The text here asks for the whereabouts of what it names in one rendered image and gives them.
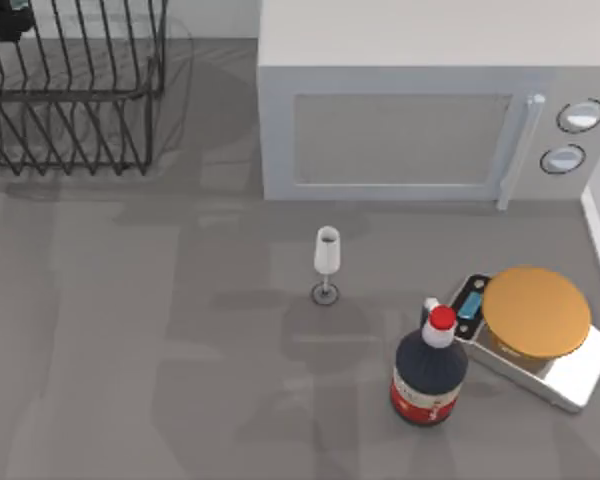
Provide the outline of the orange round scale plate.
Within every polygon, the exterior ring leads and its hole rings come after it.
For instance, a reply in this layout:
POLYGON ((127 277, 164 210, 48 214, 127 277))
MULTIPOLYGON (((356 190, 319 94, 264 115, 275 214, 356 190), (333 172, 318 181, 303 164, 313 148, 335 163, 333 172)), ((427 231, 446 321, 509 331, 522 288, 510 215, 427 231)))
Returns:
POLYGON ((592 326, 591 308, 579 288, 557 272, 534 266, 494 275, 484 291, 482 313, 501 344, 533 359, 572 353, 592 326))

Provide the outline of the microwave door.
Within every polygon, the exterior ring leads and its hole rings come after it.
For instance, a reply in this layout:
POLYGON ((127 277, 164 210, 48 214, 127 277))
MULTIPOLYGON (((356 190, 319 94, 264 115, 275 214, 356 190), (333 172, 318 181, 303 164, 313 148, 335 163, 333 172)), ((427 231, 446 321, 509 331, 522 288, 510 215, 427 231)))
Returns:
POLYGON ((496 200, 552 79, 526 67, 262 66, 264 196, 496 200))

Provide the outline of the white wine glass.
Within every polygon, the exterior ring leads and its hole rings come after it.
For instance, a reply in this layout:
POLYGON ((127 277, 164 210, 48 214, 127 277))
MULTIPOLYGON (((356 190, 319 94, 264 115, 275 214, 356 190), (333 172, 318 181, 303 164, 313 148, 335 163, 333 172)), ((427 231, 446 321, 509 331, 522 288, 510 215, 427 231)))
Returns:
POLYGON ((332 277, 341 266, 340 233, 335 227, 327 225, 318 230, 313 266, 321 280, 312 287, 312 300, 322 306, 333 305, 339 298, 339 290, 332 277))

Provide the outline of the large microwave knob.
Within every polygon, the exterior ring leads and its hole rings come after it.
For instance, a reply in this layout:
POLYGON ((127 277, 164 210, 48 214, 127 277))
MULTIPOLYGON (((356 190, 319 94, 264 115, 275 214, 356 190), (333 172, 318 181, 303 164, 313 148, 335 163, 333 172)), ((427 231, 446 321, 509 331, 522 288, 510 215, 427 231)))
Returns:
POLYGON ((600 123, 600 101, 586 99, 565 105, 557 115, 557 126, 563 132, 579 134, 600 123))

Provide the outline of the silver kitchen scale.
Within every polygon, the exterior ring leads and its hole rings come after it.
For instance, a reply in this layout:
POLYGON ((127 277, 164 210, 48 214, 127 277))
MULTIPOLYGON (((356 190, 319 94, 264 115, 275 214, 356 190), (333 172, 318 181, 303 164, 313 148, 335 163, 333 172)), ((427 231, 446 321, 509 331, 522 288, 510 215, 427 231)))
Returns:
POLYGON ((455 292, 451 307, 458 320, 456 339, 473 361, 562 410, 580 412, 600 380, 600 330, 591 327, 584 343, 565 356, 524 357, 499 344, 487 327, 482 303, 490 280, 472 274, 455 292))

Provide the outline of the pale microwave oven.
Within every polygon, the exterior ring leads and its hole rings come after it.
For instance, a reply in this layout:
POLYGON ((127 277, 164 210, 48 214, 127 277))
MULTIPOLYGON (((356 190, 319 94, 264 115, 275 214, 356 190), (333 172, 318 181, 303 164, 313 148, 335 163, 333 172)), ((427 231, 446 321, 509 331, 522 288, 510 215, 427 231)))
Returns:
POLYGON ((581 197, 600 160, 600 123, 579 134, 556 118, 600 101, 600 0, 262 0, 262 66, 526 67, 553 76, 513 201, 581 197), (546 174, 542 155, 575 144, 586 160, 546 174))

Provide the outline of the small microwave knob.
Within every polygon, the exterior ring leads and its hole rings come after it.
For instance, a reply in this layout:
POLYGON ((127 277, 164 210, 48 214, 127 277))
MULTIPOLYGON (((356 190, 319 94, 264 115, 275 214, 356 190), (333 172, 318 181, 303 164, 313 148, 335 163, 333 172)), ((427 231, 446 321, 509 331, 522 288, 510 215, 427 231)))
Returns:
POLYGON ((586 152, 575 144, 546 151, 540 161, 541 169, 549 175, 564 175, 577 170, 586 160, 586 152))

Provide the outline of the dark bottle with red cap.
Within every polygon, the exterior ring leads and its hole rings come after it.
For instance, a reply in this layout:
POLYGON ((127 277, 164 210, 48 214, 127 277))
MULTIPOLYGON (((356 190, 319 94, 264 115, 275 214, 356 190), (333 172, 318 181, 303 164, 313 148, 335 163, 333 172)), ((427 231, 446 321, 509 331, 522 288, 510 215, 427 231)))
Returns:
POLYGON ((434 426, 452 413, 469 359, 456 339, 455 311, 434 297, 424 300, 419 327, 398 343, 390 401, 405 421, 434 426))

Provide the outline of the black object in rack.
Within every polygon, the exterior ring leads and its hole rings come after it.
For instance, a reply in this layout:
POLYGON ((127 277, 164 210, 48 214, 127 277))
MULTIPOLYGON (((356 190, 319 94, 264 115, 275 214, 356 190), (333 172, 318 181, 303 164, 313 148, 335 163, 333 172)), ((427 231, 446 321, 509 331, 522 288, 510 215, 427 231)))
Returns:
POLYGON ((0 0, 0 42, 17 43, 34 26, 28 0, 0 0))

